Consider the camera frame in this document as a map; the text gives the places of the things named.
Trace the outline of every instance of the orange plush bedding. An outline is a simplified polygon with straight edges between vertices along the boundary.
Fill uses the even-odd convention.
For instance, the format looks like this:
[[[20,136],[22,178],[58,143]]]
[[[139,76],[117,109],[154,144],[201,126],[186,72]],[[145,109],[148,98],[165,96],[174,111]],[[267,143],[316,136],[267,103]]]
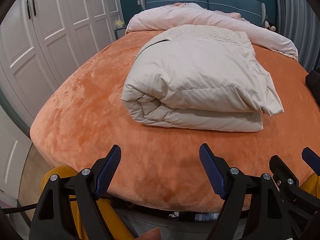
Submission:
[[[313,174],[301,159],[307,146],[320,153],[320,110],[305,85],[307,72],[293,59],[255,45],[256,58],[271,73],[284,107],[283,114],[263,116],[262,131],[229,133],[135,122],[120,100],[122,87],[140,48],[159,33],[133,32],[114,42],[48,100],[30,135],[50,164],[80,171],[118,144],[122,159],[111,194],[152,208],[197,212],[216,212],[222,206],[199,160],[202,143],[248,175],[270,173],[268,163],[275,154],[300,184]]]

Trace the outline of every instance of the gray curtain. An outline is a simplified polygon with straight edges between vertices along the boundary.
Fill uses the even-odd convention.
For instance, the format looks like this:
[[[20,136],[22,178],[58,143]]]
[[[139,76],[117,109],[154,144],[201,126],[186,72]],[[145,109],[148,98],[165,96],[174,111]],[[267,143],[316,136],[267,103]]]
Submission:
[[[277,33],[289,38],[300,64],[310,72],[320,67],[320,21],[306,0],[277,0]]]

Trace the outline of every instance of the wardrobe door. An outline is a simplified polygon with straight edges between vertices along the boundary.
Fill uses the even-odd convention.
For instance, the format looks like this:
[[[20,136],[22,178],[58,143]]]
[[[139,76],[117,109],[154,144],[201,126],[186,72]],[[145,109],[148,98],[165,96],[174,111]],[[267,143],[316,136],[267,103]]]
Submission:
[[[84,55],[84,60],[79,62],[82,65],[100,51],[94,22],[89,15],[87,0],[63,0],[63,4],[73,40]]]
[[[0,25],[0,64],[8,81],[4,90],[11,95],[13,90],[35,118],[59,85],[41,51],[31,8],[30,0],[16,0]]]
[[[18,199],[23,166],[31,140],[13,123],[0,106],[0,190]]]
[[[111,21],[111,28],[114,31],[118,20],[122,20],[122,13],[120,7],[120,0],[107,0],[107,6],[109,11],[109,18]]]
[[[30,1],[33,24],[41,49],[53,75],[61,85],[84,62],[84,56],[72,39],[63,1]]]
[[[97,32],[99,50],[102,50],[115,40],[113,30],[110,28],[108,9],[105,0],[87,0],[87,4]]]

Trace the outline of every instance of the blue gripper pad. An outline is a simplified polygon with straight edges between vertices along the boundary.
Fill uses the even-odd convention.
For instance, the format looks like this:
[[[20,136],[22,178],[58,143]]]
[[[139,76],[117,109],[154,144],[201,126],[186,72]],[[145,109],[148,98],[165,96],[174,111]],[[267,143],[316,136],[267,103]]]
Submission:
[[[121,160],[121,149],[117,145],[113,147],[112,151],[107,156],[108,160],[106,164],[103,166],[100,174],[97,176],[96,180],[96,190],[94,194],[100,198],[104,195],[111,183],[111,180],[116,173],[118,165]]]
[[[217,164],[214,161],[214,156],[211,153],[210,149],[207,149],[207,145],[203,144],[199,149],[199,157],[202,163],[202,166],[207,173],[208,179],[211,183],[211,186],[215,194],[219,195],[220,198],[225,200],[227,196],[227,191],[225,189],[225,179],[220,172]]]
[[[318,176],[320,176],[320,157],[318,155],[316,155],[309,147],[307,147],[302,151],[302,159]]]

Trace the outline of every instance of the floor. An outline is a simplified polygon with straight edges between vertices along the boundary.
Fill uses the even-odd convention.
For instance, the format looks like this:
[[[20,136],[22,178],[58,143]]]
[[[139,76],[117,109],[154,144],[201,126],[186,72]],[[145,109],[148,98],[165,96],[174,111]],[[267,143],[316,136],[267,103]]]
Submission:
[[[21,213],[9,214],[6,215],[7,219],[13,226],[13,228],[17,231],[17,233],[21,236],[23,240],[29,239],[30,228],[26,224],[25,220],[21,216]]]
[[[42,178],[52,168],[53,167],[41,156],[36,147],[32,145],[23,168],[20,182],[18,200],[21,206],[38,202]],[[34,209],[26,211],[30,220],[32,220],[34,212]]]

